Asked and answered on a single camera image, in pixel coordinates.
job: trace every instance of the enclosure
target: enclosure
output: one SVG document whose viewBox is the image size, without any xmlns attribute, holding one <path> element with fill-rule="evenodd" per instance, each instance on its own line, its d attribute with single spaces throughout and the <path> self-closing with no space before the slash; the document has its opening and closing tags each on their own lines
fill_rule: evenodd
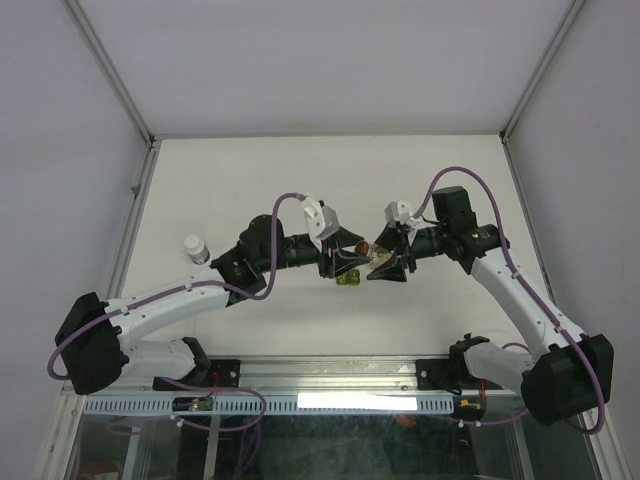
<svg viewBox="0 0 640 480">
<path fill-rule="evenodd" d="M 638 25 L 640 6 L 625 0 L 10 2 L 0 16 L 5 477 L 238 478 L 240 460 L 246 478 L 638 475 Z M 278 195 L 299 191 L 374 239 L 389 202 L 419 205 L 450 165 L 490 185 L 540 289 L 613 344 L 599 434 L 526 416 L 480 428 L 433 417 L 454 400 L 420 390 L 416 361 L 469 332 L 521 341 L 445 257 L 421 261 L 406 284 L 284 271 L 266 302 L 154 333 L 240 362 L 234 378 L 268 400 L 253 437 L 145 420 L 192 402 L 151 379 L 85 397 L 47 377 L 74 300 L 195 274 L 186 235 L 215 257 Z M 442 185 L 464 186 L 479 221 L 493 222 L 471 179 Z M 280 220 L 287 234 L 305 231 L 293 204 Z M 301 393 L 336 391 L 417 409 L 298 406 Z M 491 418 L 521 407 L 506 390 L 486 399 Z M 189 418 L 255 418 L 234 401 L 216 397 Z M 593 425 L 595 412 L 579 421 Z"/>
</svg>

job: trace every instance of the small bottle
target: small bottle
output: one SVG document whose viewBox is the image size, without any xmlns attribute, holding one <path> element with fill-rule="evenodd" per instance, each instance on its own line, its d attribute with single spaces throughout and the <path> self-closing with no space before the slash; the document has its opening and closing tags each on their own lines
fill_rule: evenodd
<svg viewBox="0 0 640 480">
<path fill-rule="evenodd" d="M 384 264 L 389 260 L 392 256 L 390 252 L 388 252 L 385 248 L 382 248 L 380 245 L 376 245 L 375 243 L 367 243 L 365 241 L 360 241 L 356 244 L 355 252 L 360 255 L 366 255 L 369 259 L 368 267 L 371 270 L 375 270 L 380 265 Z"/>
<path fill-rule="evenodd" d="M 185 238 L 184 248 L 191 261 L 196 265 L 203 265 L 207 263 L 211 257 L 209 249 L 197 235 L 189 235 Z"/>
</svg>

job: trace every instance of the metal frame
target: metal frame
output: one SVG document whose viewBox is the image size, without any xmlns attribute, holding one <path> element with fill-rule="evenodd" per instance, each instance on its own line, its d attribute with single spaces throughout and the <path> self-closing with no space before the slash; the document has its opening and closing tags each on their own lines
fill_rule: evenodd
<svg viewBox="0 0 640 480">
<path fill-rule="evenodd" d="M 294 132 L 294 133 L 224 133 L 224 134 L 188 134 L 188 133 L 157 133 L 154 138 L 156 140 L 210 140 L 210 139 L 229 139 L 229 138 L 305 138 L 305 137 L 416 137 L 424 135 L 433 136 L 460 136 L 460 135 L 497 135 L 498 130 L 409 130 L 404 132 L 390 132 L 387 130 L 363 130 L 358 132 L 340 132 L 328 130 L 326 132 Z"/>
<path fill-rule="evenodd" d="M 220 426 L 220 417 L 211 419 L 212 427 Z M 204 461 L 204 478 L 205 480 L 213 479 L 216 473 L 216 460 L 218 458 L 218 437 L 220 432 L 210 432 L 207 446 L 207 456 Z"/>
<path fill-rule="evenodd" d="M 138 449 L 140 448 L 140 440 L 142 437 L 141 428 L 140 427 L 131 427 L 131 433 L 137 433 L 138 435 L 132 435 L 129 438 L 129 445 L 127 446 L 127 457 L 124 461 L 124 466 L 122 467 L 122 480 L 132 480 L 135 478 L 133 476 L 133 471 L 136 467 L 136 464 L 140 462 L 138 459 Z M 148 437 L 148 432 L 144 433 L 145 440 Z"/>
<path fill-rule="evenodd" d="M 553 60 L 556 58 L 560 47 L 564 44 L 567 36 L 569 35 L 569 32 L 571 31 L 571 28 L 573 27 L 576 19 L 580 15 L 580 12 L 582 11 L 582 8 L 586 3 L 587 0 L 572 0 L 569 8 L 562 17 L 558 28 L 556 28 L 556 31 L 553 33 L 553 36 L 551 37 L 547 48 L 542 54 L 542 57 L 538 61 L 536 67 L 533 69 L 533 74 L 527 82 L 527 85 L 522 92 L 522 95 L 518 99 L 518 103 L 516 103 L 516 107 L 513 110 L 509 121 L 507 122 L 503 129 L 503 132 L 501 133 L 503 138 L 509 138 L 513 133 L 513 130 L 516 128 L 516 125 L 522 117 L 522 113 L 527 108 L 531 97 L 538 89 L 540 82 L 549 70 L 549 67 L 553 63 Z"/>
<path fill-rule="evenodd" d="M 304 416 L 304 415 L 450 415 L 454 411 L 452 394 L 417 394 L 415 396 L 417 410 L 370 410 L 365 408 L 301 408 L 297 395 L 268 395 L 266 399 L 266 416 Z M 169 417 L 176 399 L 193 398 L 189 392 L 173 392 L 158 402 L 154 395 L 92 395 L 87 399 L 84 415 L 108 415 L 118 417 Z M 216 395 L 211 400 L 211 409 L 181 411 L 181 417 L 209 415 L 246 415 L 255 416 L 261 411 L 262 403 L 257 397 L 250 395 Z"/>
<path fill-rule="evenodd" d="M 524 469 L 522 468 L 522 464 L 524 462 L 520 461 L 518 463 L 515 461 L 515 459 L 519 455 L 519 449 L 518 449 L 518 442 L 516 440 L 516 435 L 513 427 L 505 429 L 504 436 L 507 442 L 507 456 L 511 466 L 511 471 L 513 472 L 513 477 L 514 477 L 513 480 L 529 480 L 528 478 L 525 479 L 525 476 L 524 476 Z M 528 450 L 526 451 L 526 455 L 527 455 L 527 462 L 531 463 L 531 460 L 529 459 Z"/>
<path fill-rule="evenodd" d="M 106 81 L 111 86 L 114 95 L 147 145 L 147 151 L 145 152 L 142 163 L 140 179 L 138 183 L 132 187 L 134 195 L 131 208 L 127 216 L 122 240 L 116 252 L 114 265 L 109 279 L 107 293 L 108 296 L 113 297 L 118 296 L 122 291 L 133 246 L 135 244 L 135 237 L 142 218 L 146 196 L 149 191 L 151 177 L 155 168 L 160 143 L 154 141 L 154 135 L 150 132 L 147 123 L 131 98 L 124 81 L 111 61 L 111 58 L 104 48 L 100 38 L 96 34 L 90 19 L 80 4 L 80 1 L 61 1 L 80 32 L 83 40 L 87 44 L 87 47 L 94 56 Z M 513 181 L 521 201 L 539 265 L 552 299 L 553 292 L 549 285 L 544 261 L 536 239 L 535 228 L 531 221 L 528 202 L 526 201 L 521 188 L 517 169 L 515 168 L 511 158 L 509 138 L 516 128 L 526 107 L 531 102 L 534 93 L 547 73 L 549 67 L 552 65 L 553 60 L 556 58 L 585 3 L 586 0 L 573 0 L 571 2 L 564 17 L 562 18 L 562 21 L 545 49 L 545 52 L 534 69 L 509 121 L 501 133 L 507 162 L 512 172 Z M 181 135 L 174 136 L 169 134 L 164 135 L 163 138 L 201 137 Z M 350 390 L 355 389 L 358 391 L 375 393 L 405 393 L 407 395 L 415 395 L 415 370 L 413 372 L 411 371 L 412 362 L 415 358 L 417 357 L 247 357 L 243 360 L 244 368 L 241 384 L 254 386 L 259 388 L 261 391 L 265 391 L 267 394 L 283 394 L 286 392 L 298 391 L 300 388 L 311 388 L 316 390 L 327 389 L 335 391 L 336 388 L 346 389 L 348 385 L 351 385 L 351 387 L 348 388 Z M 380 362 L 378 364 L 379 371 L 373 375 L 369 373 L 362 375 L 362 372 L 358 372 L 357 365 L 362 365 L 367 362 L 369 365 L 371 365 L 372 362 Z M 329 370 L 331 371 L 321 371 L 322 368 L 325 368 L 326 370 L 327 365 L 331 365 L 333 370 L 330 368 Z M 406 368 L 402 371 L 394 371 L 393 369 L 398 366 L 400 366 L 400 368 L 403 366 Z M 271 369 L 272 372 L 269 373 L 265 371 L 265 368 L 267 367 L 268 369 Z M 111 395 L 131 395 L 140 394 L 141 392 L 144 392 L 145 396 L 163 394 L 163 392 L 152 391 L 151 382 L 140 384 L 136 381 L 118 382 L 117 385 L 109 387 L 109 389 L 104 391 L 104 393 Z M 487 392 L 487 394 L 510 395 L 511 393 L 493 391 Z M 78 413 L 82 411 L 84 404 L 85 398 L 75 395 L 68 383 L 63 386 L 47 441 L 44 444 L 42 454 L 40 455 L 38 467 L 36 469 L 36 478 L 64 478 L 69 458 L 73 453 L 74 439 L 80 421 L 80 415 Z M 582 421 L 585 425 L 592 426 L 595 423 L 592 415 L 593 413 L 583 415 Z M 520 441 L 522 439 L 518 440 L 519 435 L 517 429 L 514 430 L 514 435 L 517 449 L 522 454 L 523 446 Z M 628 464 L 624 458 L 620 442 L 611 422 L 607 422 L 605 424 L 605 428 L 599 435 L 589 437 L 589 443 L 592 448 L 594 465 L 597 465 L 599 468 L 603 479 L 617 480 L 622 478 L 632 478 Z M 523 473 L 525 478 L 531 478 L 527 471 L 524 471 Z"/>
<path fill-rule="evenodd" d="M 104 48 L 104 45 L 93 28 L 84 8 L 82 8 L 82 5 L 80 5 L 78 0 L 62 0 L 62 4 L 67 10 L 69 17 L 71 17 L 71 20 L 76 25 L 82 39 L 87 45 L 87 48 L 96 60 L 105 80 L 113 90 L 114 95 L 120 102 L 120 105 L 122 105 L 122 108 L 131 120 L 131 123 L 136 127 L 145 143 L 147 145 L 151 145 L 153 143 L 153 134 L 150 132 L 147 123 L 144 121 L 144 118 L 142 118 L 142 114 L 131 98 L 129 90 L 125 86 L 122 77 L 120 77 L 118 70 L 116 70 L 115 65 L 111 61 L 111 57 L 109 57 L 107 50 Z"/>
<path fill-rule="evenodd" d="M 534 480 L 533 466 L 531 465 L 531 457 L 529 456 L 529 449 L 527 448 L 527 440 L 524 436 L 524 430 L 522 428 L 522 422 L 518 420 L 511 424 L 511 432 L 515 448 L 520 458 L 520 473 L 523 480 Z"/>
<path fill-rule="evenodd" d="M 38 480 L 60 480 L 65 478 L 69 459 L 80 424 L 85 397 L 61 395 L 49 429 L 44 450 L 36 467 Z"/>
</svg>

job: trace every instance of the glass panel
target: glass panel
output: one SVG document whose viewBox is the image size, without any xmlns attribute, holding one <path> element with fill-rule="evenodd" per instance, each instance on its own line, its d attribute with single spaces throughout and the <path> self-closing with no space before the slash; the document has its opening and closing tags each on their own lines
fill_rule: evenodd
<svg viewBox="0 0 640 480">
<path fill-rule="evenodd" d="M 521 408 L 488 398 L 492 418 Z M 189 416 L 237 427 L 252 416 Z M 424 415 L 274 415 L 259 431 L 177 428 L 169 418 L 83 416 L 67 478 L 82 480 L 528 480 L 596 479 L 584 437 L 530 416 L 459 428 Z"/>
</svg>

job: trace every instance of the cable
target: cable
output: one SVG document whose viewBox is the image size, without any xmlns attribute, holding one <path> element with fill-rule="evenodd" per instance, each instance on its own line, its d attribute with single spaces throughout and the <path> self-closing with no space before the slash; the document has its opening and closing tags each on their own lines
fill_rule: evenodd
<svg viewBox="0 0 640 480">
<path fill-rule="evenodd" d="M 446 420 L 447 422 L 452 422 L 452 423 L 460 423 L 460 422 L 462 422 L 463 425 L 470 425 L 470 426 L 497 427 L 497 426 L 500 426 L 500 425 L 506 425 L 508 423 L 513 423 L 516 420 L 520 420 L 527 413 L 529 413 L 529 410 L 527 410 L 526 408 L 523 408 L 522 410 L 520 410 L 515 415 L 512 415 L 511 417 L 501 418 L 500 420 L 490 420 L 488 422 L 473 422 L 471 420 L 459 420 L 457 418 L 441 417 L 441 416 L 435 416 L 435 415 L 432 418 L 438 418 L 440 420 Z"/>
<path fill-rule="evenodd" d="M 504 255 L 504 258 L 507 261 L 507 265 L 509 267 L 509 270 L 511 270 L 511 273 L 512 274 L 518 273 L 518 267 L 516 266 L 515 262 L 511 258 L 511 254 L 509 253 L 509 246 L 507 244 L 507 239 L 504 234 L 502 217 L 500 216 L 500 210 L 498 209 L 498 204 L 496 202 L 496 199 L 493 196 L 493 193 L 491 192 L 491 189 L 486 184 L 486 182 L 473 170 L 469 170 L 466 167 L 452 166 L 452 167 L 447 167 L 441 170 L 440 172 L 438 172 L 438 174 L 431 181 L 431 185 L 429 185 L 429 189 L 427 190 L 427 194 L 424 197 L 422 205 L 420 205 L 420 208 L 418 208 L 418 210 L 415 212 L 415 214 L 413 215 L 413 218 L 420 218 L 422 216 L 425 209 L 427 208 L 427 205 L 429 204 L 429 201 L 431 200 L 431 196 L 433 195 L 433 191 L 435 190 L 436 184 L 438 183 L 440 178 L 442 178 L 445 174 L 449 172 L 466 173 L 467 175 L 473 177 L 480 184 L 480 186 L 482 186 L 485 193 L 487 194 L 487 197 L 489 198 L 489 202 L 491 202 L 491 207 L 493 208 L 493 214 L 495 215 L 495 219 L 496 219 L 496 226 L 498 227 L 498 232 L 500 235 L 500 247 L 502 248 L 502 253 Z M 524 288 L 524 290 L 529 294 L 531 299 L 545 313 L 545 315 L 549 318 L 553 326 L 556 327 L 556 329 L 564 337 L 564 339 L 571 346 L 571 348 L 574 350 L 574 352 L 582 362 L 585 370 L 587 371 L 587 374 L 589 375 L 589 379 L 591 380 L 591 384 L 593 385 L 593 388 L 595 390 L 596 401 L 598 404 L 598 420 L 594 425 L 594 427 L 591 429 L 584 429 L 570 422 L 567 422 L 567 423 L 572 428 L 578 430 L 581 433 L 585 433 L 587 435 L 593 435 L 598 433 L 600 430 L 602 430 L 602 427 L 604 426 L 605 412 L 604 412 L 604 395 L 602 394 L 602 387 L 600 387 L 600 382 L 598 380 L 598 376 L 596 375 L 596 372 L 593 370 L 591 363 L 589 363 L 589 360 L 587 359 L 582 349 L 578 346 L 578 344 L 573 339 L 573 337 L 571 337 L 571 335 L 569 335 L 569 333 L 564 328 L 562 328 L 562 324 L 556 318 L 555 314 L 547 306 L 544 300 L 540 298 L 540 296 L 536 293 L 533 287 L 529 285 L 529 282 L 527 282 L 522 275 L 515 275 L 515 278 L 518 280 L 522 288 Z"/>
<path fill-rule="evenodd" d="M 298 201 L 302 201 L 306 198 L 306 195 L 303 195 L 301 193 L 284 193 L 278 197 L 275 204 L 273 205 L 273 213 L 271 214 L 271 265 L 269 270 L 270 275 L 269 275 L 269 283 L 267 284 L 267 287 L 264 289 L 262 293 L 253 294 L 245 290 L 242 290 L 241 288 L 238 288 L 235 285 L 231 285 L 225 282 L 219 282 L 217 280 L 193 282 L 191 286 L 192 287 L 204 287 L 204 286 L 222 287 L 225 290 L 229 290 L 239 295 L 243 295 L 251 300 L 264 300 L 265 298 L 267 298 L 271 294 L 271 291 L 273 290 L 273 287 L 276 284 L 276 272 L 278 270 L 278 261 L 277 261 L 278 260 L 277 259 L 278 210 L 280 210 L 280 205 L 282 204 L 282 202 L 288 198 L 295 198 Z M 179 287 L 173 287 L 168 290 L 165 290 L 164 292 L 157 293 L 148 298 L 145 298 L 143 300 L 139 300 L 130 305 L 127 305 L 127 309 L 133 310 L 139 307 L 143 307 L 145 305 L 155 302 L 156 300 L 160 300 L 162 298 L 168 297 L 169 295 L 173 295 L 174 293 L 179 293 L 184 290 L 186 290 L 186 287 L 182 285 Z M 58 345 L 57 348 L 53 351 L 53 353 L 51 354 L 51 357 L 49 358 L 49 361 L 47 362 L 47 373 L 49 374 L 49 376 L 55 380 L 69 380 L 68 375 L 60 375 L 56 373 L 53 369 L 55 361 L 60 356 L 62 351 L 65 348 L 67 348 L 69 345 L 71 345 L 71 343 L 73 343 L 78 337 L 80 337 L 82 334 L 84 334 L 88 330 L 92 329 L 93 327 L 95 327 L 101 322 L 104 322 L 106 320 L 109 320 L 112 317 L 120 315 L 121 313 L 122 313 L 121 310 L 118 309 L 109 313 L 105 313 L 104 315 L 100 315 L 98 318 L 91 320 L 89 323 L 87 323 L 86 325 L 83 325 L 78 330 L 76 330 L 71 335 L 69 335 L 67 338 L 65 338 L 60 343 L 60 345 Z"/>
<path fill-rule="evenodd" d="M 527 347 L 526 345 L 522 344 L 522 343 L 518 343 L 518 342 L 509 342 L 509 343 L 505 343 L 502 348 L 507 349 L 509 347 L 520 347 L 524 350 L 527 351 L 527 353 L 530 351 L 529 347 Z"/>
<path fill-rule="evenodd" d="M 422 221 L 424 223 L 429 223 L 431 225 L 440 225 L 440 222 L 435 222 L 433 220 L 427 220 L 426 218 L 424 218 L 424 215 L 421 215 L 420 218 L 422 218 Z"/>
<path fill-rule="evenodd" d="M 171 378 L 163 378 L 162 380 L 164 380 L 170 385 L 173 385 L 174 387 L 182 388 L 184 390 L 189 390 L 192 392 L 202 391 L 202 387 L 192 387 L 191 385 L 185 385 L 184 383 L 177 382 L 175 380 L 172 380 Z M 198 425 L 197 423 L 193 423 L 193 422 L 190 422 L 189 420 L 185 420 L 180 415 L 174 414 L 173 418 L 177 418 L 178 421 L 183 422 L 184 425 L 189 425 L 190 427 L 194 427 L 199 430 L 205 430 L 207 432 L 240 432 L 242 430 L 251 428 L 258 422 L 260 422 L 260 420 L 262 420 L 262 417 L 264 417 L 265 412 L 267 411 L 267 400 L 260 393 L 256 392 L 251 388 L 223 387 L 223 388 L 216 389 L 216 394 L 218 393 L 248 393 L 249 395 L 253 395 L 254 397 L 257 397 L 258 400 L 260 400 L 260 403 L 262 404 L 260 408 L 260 412 L 258 413 L 258 415 L 256 415 L 256 418 L 251 420 L 249 423 L 246 423 L 245 425 L 241 425 L 239 427 L 205 427 L 204 425 Z"/>
<path fill-rule="evenodd" d="M 484 378 L 480 379 L 480 393 L 478 394 L 478 401 L 484 403 L 485 394 L 487 393 L 487 382 Z"/>
<path fill-rule="evenodd" d="M 242 439 L 240 441 L 240 452 L 238 453 L 238 461 L 236 462 L 236 469 L 233 474 L 233 480 L 239 480 L 242 475 L 251 467 L 251 464 L 256 458 L 256 455 L 260 451 L 260 445 L 262 443 L 262 427 L 260 424 L 256 424 L 256 428 L 253 431 L 253 435 L 248 444 L 245 444 L 247 430 L 242 432 Z M 248 451 L 253 447 L 251 455 L 247 458 Z"/>
</svg>

